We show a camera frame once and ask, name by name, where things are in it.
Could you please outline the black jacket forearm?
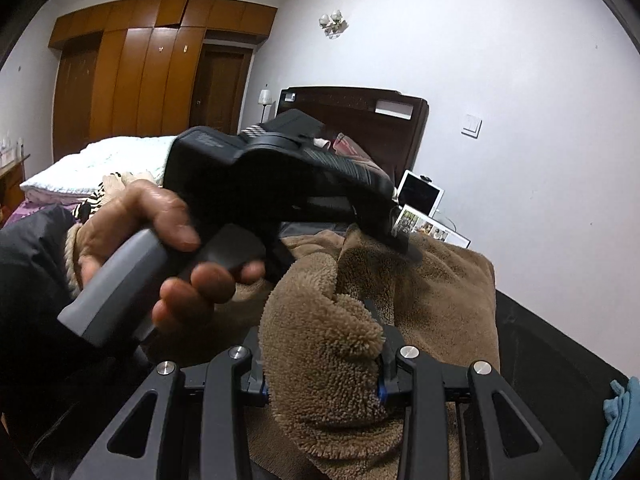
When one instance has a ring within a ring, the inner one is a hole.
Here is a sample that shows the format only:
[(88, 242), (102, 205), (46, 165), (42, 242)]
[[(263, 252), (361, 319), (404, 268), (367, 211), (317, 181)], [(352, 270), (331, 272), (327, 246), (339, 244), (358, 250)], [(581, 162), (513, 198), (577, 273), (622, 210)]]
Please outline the black jacket forearm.
[(72, 301), (66, 234), (72, 214), (49, 206), (1, 231), (1, 411), (38, 479), (68, 479), (149, 374), (58, 322)]

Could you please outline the person left hand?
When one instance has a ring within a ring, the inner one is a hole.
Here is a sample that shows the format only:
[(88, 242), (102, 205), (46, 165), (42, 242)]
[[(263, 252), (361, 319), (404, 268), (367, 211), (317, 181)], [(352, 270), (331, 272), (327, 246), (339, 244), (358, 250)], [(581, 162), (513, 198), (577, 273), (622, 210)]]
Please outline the person left hand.
[[(80, 288), (85, 288), (104, 263), (144, 226), (152, 226), (158, 238), (180, 252), (195, 252), (201, 240), (193, 229), (188, 206), (177, 194), (147, 180), (128, 185), (91, 217), (75, 234), (68, 234), (73, 251), (68, 268)], [(213, 318), (216, 304), (225, 304), (237, 284), (251, 285), (265, 274), (265, 266), (253, 261), (230, 272), (216, 263), (195, 266), (188, 278), (168, 278), (160, 286), (151, 311), (152, 322), (163, 334), (200, 325)]]

